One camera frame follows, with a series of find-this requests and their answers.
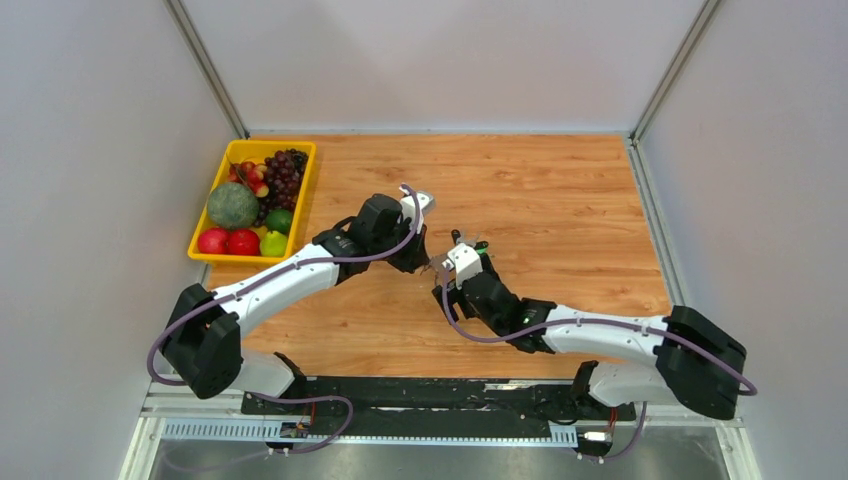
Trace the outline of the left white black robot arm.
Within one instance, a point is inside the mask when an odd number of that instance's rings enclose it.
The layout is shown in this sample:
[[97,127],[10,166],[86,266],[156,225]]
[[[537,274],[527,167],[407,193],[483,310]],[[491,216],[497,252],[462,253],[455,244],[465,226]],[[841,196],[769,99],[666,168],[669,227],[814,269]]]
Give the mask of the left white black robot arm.
[[210,291],[200,284],[178,297],[153,350],[202,400],[228,389],[267,396],[280,413],[297,412],[306,399],[301,372],[282,354],[264,354],[244,339],[296,302],[362,274],[376,262],[413,273],[428,261],[425,216],[434,197],[401,187],[394,199],[375,194],[359,213],[316,235],[301,250],[258,274]]

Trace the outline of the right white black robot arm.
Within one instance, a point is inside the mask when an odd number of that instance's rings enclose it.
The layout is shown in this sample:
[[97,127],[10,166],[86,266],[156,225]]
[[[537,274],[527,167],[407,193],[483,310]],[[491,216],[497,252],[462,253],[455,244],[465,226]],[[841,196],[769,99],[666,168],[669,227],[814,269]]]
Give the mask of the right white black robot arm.
[[584,417],[647,402],[731,420],[739,399],[758,393],[744,374],[746,348],[692,307],[620,316],[520,298],[487,255],[467,246],[431,259],[430,266],[440,281],[433,295],[461,336],[507,343],[524,353],[591,356],[570,392],[573,408]]

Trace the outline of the silver carabiner keyring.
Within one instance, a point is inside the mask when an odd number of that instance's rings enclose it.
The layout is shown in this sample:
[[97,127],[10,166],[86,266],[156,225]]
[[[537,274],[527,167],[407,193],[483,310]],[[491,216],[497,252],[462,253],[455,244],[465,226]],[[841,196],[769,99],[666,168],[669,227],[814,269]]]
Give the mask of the silver carabiner keyring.
[[453,263],[447,253],[438,254],[429,260],[428,268],[432,269],[437,276],[449,273],[453,270]]

